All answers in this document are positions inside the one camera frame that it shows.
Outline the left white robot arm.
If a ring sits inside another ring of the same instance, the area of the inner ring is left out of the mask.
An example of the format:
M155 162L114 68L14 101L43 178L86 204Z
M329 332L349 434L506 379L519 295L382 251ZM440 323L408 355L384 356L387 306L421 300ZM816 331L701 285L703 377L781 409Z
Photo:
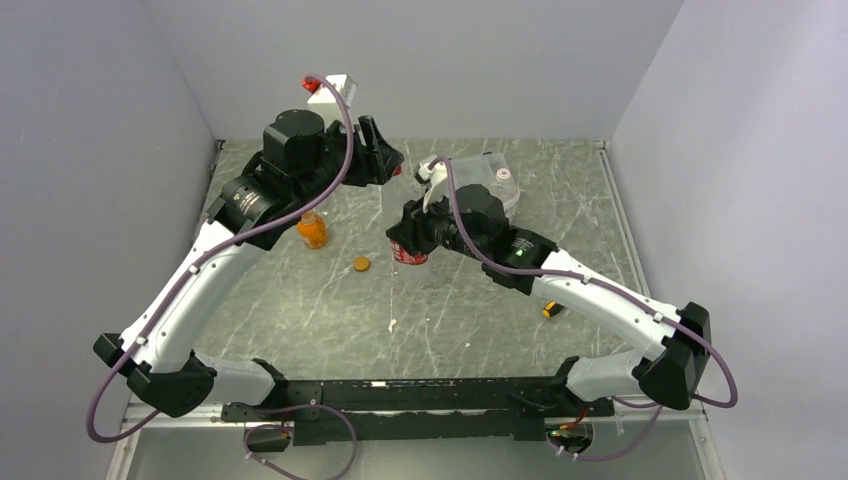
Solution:
M351 129L308 110L280 113L261 148L212 201L189 254L149 308L94 352L150 407L180 417L205 403L236 402L264 420L288 404L285 376L262 359L229 361L197 353L196 341L239 279L299 221L328 187L386 184L403 154L370 116Z

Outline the small red label bottle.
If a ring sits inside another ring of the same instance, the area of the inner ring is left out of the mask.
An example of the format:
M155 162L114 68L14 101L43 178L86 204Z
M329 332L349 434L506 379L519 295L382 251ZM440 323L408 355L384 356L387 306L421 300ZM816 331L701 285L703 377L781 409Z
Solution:
M426 264L428 261L427 254L410 253L395 240L390 241L390 247L393 260L399 264L408 266L420 266Z

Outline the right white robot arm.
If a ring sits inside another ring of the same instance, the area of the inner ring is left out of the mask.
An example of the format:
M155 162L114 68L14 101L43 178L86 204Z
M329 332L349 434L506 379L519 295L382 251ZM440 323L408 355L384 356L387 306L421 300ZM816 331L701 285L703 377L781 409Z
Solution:
M569 357L551 381L557 411L574 415L589 402L644 395L675 410L696 397L710 352L709 313L650 300L580 265L553 241L510 224L502 202L481 185L461 187L459 210L448 199L404 204L386 235L400 262L437 248L473 257L496 284L577 312L630 345L623 354Z

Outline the large clear tea bottle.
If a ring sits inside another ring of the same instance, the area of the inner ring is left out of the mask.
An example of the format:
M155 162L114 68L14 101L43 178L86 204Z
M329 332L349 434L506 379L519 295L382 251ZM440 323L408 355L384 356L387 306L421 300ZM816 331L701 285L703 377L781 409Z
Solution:
M488 190L494 197L502 202L506 217L509 220L512 220L517 211L520 199L520 189L513 176L512 180L509 182L499 182L496 177L496 172L489 183Z

